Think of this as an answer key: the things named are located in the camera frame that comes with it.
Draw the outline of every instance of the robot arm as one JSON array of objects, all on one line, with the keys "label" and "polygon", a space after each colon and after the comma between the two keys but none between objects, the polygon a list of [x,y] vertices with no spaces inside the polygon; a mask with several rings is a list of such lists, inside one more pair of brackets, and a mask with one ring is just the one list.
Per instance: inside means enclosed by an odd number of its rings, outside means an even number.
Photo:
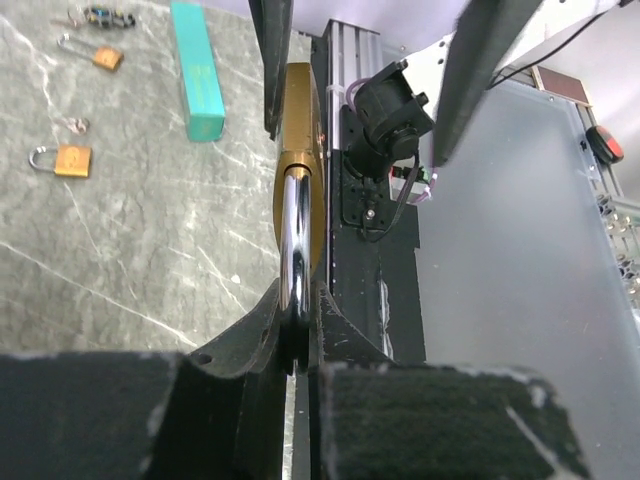
[{"label": "robot arm", "polygon": [[[517,62],[572,25],[604,13],[619,3],[619,0],[545,0],[502,58],[497,70]],[[422,92],[427,95],[429,102],[423,108],[434,120],[454,34],[445,35],[433,45],[407,56],[408,66],[402,72],[416,95]]]}]

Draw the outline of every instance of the small padlock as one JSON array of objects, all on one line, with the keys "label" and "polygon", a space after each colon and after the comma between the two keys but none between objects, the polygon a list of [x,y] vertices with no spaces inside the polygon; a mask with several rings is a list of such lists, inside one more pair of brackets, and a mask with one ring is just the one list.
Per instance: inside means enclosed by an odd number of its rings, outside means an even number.
[{"label": "small padlock", "polygon": [[[82,53],[74,48],[71,48],[69,46],[70,43],[81,45],[87,49],[93,50],[95,53],[93,54],[93,56]],[[78,40],[68,33],[65,33],[58,39],[58,46],[61,49],[66,50],[69,53],[73,53],[80,58],[90,60],[94,65],[104,68],[105,70],[109,70],[110,72],[115,72],[122,63],[122,60],[124,60],[124,53],[116,50],[113,47],[96,47],[95,45],[91,45],[90,43],[85,42],[84,40]]]},{"label": "small padlock", "polygon": [[[53,168],[36,163],[36,158],[46,152],[57,152]],[[42,172],[55,173],[63,177],[88,177],[91,163],[91,147],[60,145],[59,147],[38,147],[29,152],[29,165]]]}]

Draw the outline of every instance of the cable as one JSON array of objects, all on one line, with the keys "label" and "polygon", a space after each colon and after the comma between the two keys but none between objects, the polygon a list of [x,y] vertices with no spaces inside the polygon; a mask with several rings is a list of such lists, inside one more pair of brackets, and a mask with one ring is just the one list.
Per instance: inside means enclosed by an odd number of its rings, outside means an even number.
[{"label": "cable", "polygon": [[351,98],[352,96],[355,97],[354,90],[356,89],[356,87],[361,87],[362,85],[367,83],[368,80],[369,80],[369,77],[360,78],[347,87],[347,92],[344,94],[344,96],[345,96],[345,100],[347,101],[347,105],[349,105],[349,108],[353,113],[356,113],[356,106],[353,103],[353,98]]},{"label": "cable", "polygon": [[411,193],[413,184],[415,183],[416,178],[418,177],[419,169],[420,169],[420,153],[416,151],[415,155],[413,156],[413,168],[411,169],[411,172],[409,172],[409,176],[405,180],[404,185],[402,186],[402,190],[400,190],[400,194],[398,195],[398,200],[397,200],[398,206],[396,207],[396,213],[393,215],[393,219],[391,220],[391,223],[389,224],[389,226],[386,228],[384,232],[382,232],[377,237],[369,237],[367,234],[367,224],[366,224],[367,211],[365,209],[362,212],[362,235],[364,236],[364,239],[366,241],[371,243],[379,242],[391,231],[393,227],[395,227],[396,223],[398,223],[398,220],[400,220],[400,217],[402,216],[402,212],[404,211],[404,207],[407,205],[407,199],[409,198],[409,194]]},{"label": "cable", "polygon": [[[602,15],[604,15],[604,13],[599,13],[598,15],[596,15],[595,17],[593,17],[591,20],[589,20],[587,23],[585,23],[582,27],[580,27],[578,29],[577,32],[575,32],[573,35],[571,35],[569,38],[567,38],[564,42],[562,42],[558,47],[554,48],[553,50],[551,50],[549,53],[547,53],[546,55],[544,55],[543,57],[539,58],[538,60],[536,60],[535,62],[531,62],[527,65],[525,65],[524,67],[521,67],[513,72],[511,72],[509,75],[502,77],[500,80],[498,80],[497,82],[495,80],[493,80],[490,84],[489,87],[487,88],[487,90],[491,90],[494,87],[497,87],[498,85],[500,85],[502,82],[506,82],[507,80],[509,80],[510,78],[516,76],[517,74],[519,74],[520,72],[524,72],[525,70],[533,67],[534,65],[537,65],[538,63],[544,62],[545,60],[547,60],[549,57],[555,55],[556,53],[558,53],[560,50],[562,50],[564,47],[566,47],[567,45],[569,45],[573,40],[575,40],[575,38],[580,35],[582,32],[584,32],[587,28],[589,28],[591,25],[593,25],[593,23],[598,20]],[[498,77],[500,75],[500,73],[502,72],[502,70],[500,70],[494,77],[494,79],[496,77]]]},{"label": "cable", "polygon": [[438,178],[438,174],[437,173],[432,173],[431,174],[431,178],[429,179],[429,181],[427,182],[427,185],[424,187],[424,191],[418,196],[418,198],[416,198],[414,201],[409,202],[411,205],[418,205],[422,202],[424,202],[425,200],[428,200],[431,198],[431,192],[433,191],[433,187],[436,186],[436,179]]}]

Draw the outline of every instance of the metal bracket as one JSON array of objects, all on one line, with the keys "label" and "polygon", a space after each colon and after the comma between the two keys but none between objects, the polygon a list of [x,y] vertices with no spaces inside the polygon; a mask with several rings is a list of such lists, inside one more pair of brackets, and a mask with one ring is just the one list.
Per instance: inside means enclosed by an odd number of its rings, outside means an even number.
[{"label": "metal bracket", "polygon": [[274,140],[282,115],[293,0],[249,0],[249,8],[264,64],[264,128]]},{"label": "metal bracket", "polygon": [[391,200],[389,179],[374,182],[369,178],[357,178],[348,168],[349,145],[362,130],[362,125],[349,107],[343,106],[341,116],[342,170],[341,212],[342,223],[362,227],[370,231],[384,231],[393,218],[394,202]]}]

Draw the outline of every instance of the black bracket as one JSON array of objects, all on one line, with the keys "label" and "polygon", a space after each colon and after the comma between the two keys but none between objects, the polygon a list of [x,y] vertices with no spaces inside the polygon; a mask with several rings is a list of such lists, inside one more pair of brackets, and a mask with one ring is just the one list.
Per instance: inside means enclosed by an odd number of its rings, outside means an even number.
[{"label": "black bracket", "polygon": [[293,0],[249,0],[249,8],[264,64],[264,128],[274,140],[282,117]]},{"label": "black bracket", "polygon": [[375,181],[359,176],[349,168],[349,146],[362,134],[362,124],[349,107],[340,111],[342,135],[341,212],[343,225],[365,226],[370,231],[384,231],[393,218],[395,202],[391,200],[389,178]]},{"label": "black bracket", "polygon": [[[191,358],[0,355],[0,478],[281,478],[278,283]],[[557,393],[534,372],[398,365],[326,285],[311,291],[303,478],[592,478]]]}]

